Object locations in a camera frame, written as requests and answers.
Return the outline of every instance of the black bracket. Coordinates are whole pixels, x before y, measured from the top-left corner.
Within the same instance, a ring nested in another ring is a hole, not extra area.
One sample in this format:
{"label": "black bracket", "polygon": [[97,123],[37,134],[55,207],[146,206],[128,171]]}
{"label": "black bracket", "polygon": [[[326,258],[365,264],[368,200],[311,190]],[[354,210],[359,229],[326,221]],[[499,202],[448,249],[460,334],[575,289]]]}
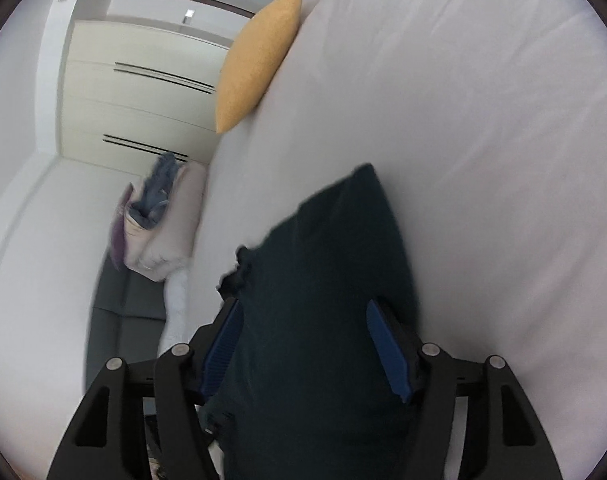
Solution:
{"label": "black bracket", "polygon": [[[405,392],[412,391],[406,402],[420,405],[417,432],[408,435],[393,480],[443,479],[456,397],[468,397],[459,480],[562,480],[541,422],[502,357],[490,356],[484,363],[453,358],[435,344],[422,343],[385,301],[371,301],[368,310],[369,317],[380,313],[403,354]],[[373,339],[390,379],[389,368],[398,361],[390,353],[384,356]]]}
{"label": "black bracket", "polygon": [[[371,301],[368,326],[392,390],[419,412],[392,480],[442,480],[456,397],[468,397],[459,480],[561,480],[535,410],[506,361],[451,357],[424,344],[383,300]],[[170,480],[218,480],[196,406],[216,392],[232,356],[212,364],[224,330],[237,335],[242,308],[227,299],[216,319],[189,344],[157,360],[129,365],[112,358],[81,401],[56,452],[47,480],[150,480],[143,397],[155,397],[160,461]]]}

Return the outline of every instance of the white wardrobe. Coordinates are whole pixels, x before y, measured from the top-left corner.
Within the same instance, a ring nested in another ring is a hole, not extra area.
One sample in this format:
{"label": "white wardrobe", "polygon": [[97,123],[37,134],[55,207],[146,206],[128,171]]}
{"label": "white wardrobe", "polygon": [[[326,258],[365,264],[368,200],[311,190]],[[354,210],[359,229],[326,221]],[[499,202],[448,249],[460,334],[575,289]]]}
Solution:
{"label": "white wardrobe", "polygon": [[144,175],[157,155],[209,163],[223,46],[130,23],[75,23],[61,105],[63,156]]}

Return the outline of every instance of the purple cloth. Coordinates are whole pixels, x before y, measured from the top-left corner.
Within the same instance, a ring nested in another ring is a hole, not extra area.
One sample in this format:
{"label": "purple cloth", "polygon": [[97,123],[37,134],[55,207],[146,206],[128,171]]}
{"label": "purple cloth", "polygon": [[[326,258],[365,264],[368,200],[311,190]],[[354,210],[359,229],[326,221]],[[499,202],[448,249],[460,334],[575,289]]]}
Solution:
{"label": "purple cloth", "polygon": [[123,226],[123,218],[125,216],[125,206],[130,200],[134,186],[128,184],[121,195],[119,205],[114,212],[114,219],[110,226],[110,259],[116,269],[121,269],[123,260],[125,259],[125,228]]}

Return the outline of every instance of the bed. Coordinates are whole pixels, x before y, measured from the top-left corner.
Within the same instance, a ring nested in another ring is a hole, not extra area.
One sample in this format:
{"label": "bed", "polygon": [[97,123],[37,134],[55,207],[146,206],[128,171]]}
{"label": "bed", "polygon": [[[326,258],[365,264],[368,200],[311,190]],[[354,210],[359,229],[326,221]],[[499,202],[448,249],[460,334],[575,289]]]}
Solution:
{"label": "bed", "polygon": [[239,245],[362,162],[400,224],[423,339],[505,356],[564,478],[587,478],[607,450],[604,22],[586,0],[304,0],[210,167],[184,339]]}

